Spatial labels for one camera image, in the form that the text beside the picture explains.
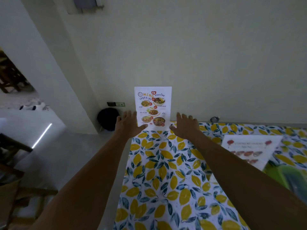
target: white menu sheet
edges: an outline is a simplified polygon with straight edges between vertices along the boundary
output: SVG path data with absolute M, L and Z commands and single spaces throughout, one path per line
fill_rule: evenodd
M 138 126 L 164 131 L 170 126 L 172 87 L 134 87 Z
M 262 171 L 282 138 L 281 135 L 225 135 L 222 147 Z M 213 174 L 210 182 L 216 182 Z

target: right arm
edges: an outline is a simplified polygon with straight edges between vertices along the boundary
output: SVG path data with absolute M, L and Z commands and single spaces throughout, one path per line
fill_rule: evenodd
M 177 128 L 170 129 L 194 144 L 252 230 L 307 228 L 307 206 L 302 201 L 262 171 L 212 142 L 192 116 L 177 113 Z

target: hand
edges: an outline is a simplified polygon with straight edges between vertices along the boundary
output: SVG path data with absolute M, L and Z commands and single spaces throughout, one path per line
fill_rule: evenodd
M 135 137 L 141 131 L 143 131 L 148 124 L 143 124 L 138 127 L 136 121 L 136 111 L 131 115 L 131 111 L 125 111 L 123 116 L 117 116 L 116 125 L 115 125 L 115 134 L 119 134 L 127 139 Z
M 199 130 L 199 124 L 197 119 L 193 119 L 192 115 L 187 117 L 185 114 L 177 113 L 177 128 L 174 126 L 169 127 L 175 135 L 179 136 L 182 139 L 187 139 L 191 141 L 195 134 L 201 132 Z

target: left arm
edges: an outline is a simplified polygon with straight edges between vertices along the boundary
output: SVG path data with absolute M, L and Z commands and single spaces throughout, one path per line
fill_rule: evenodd
M 118 116 L 113 137 L 65 184 L 30 230 L 96 230 L 124 147 L 147 126 L 137 127 L 136 112 Z

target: lemon pattern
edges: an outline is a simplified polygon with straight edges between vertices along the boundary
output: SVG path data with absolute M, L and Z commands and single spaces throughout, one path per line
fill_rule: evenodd
M 271 166 L 295 166 L 307 176 L 307 131 L 302 128 L 199 123 L 214 143 L 224 135 L 283 135 Z M 194 145 L 171 131 L 143 131 L 132 139 L 114 230 L 240 229 L 248 225 Z

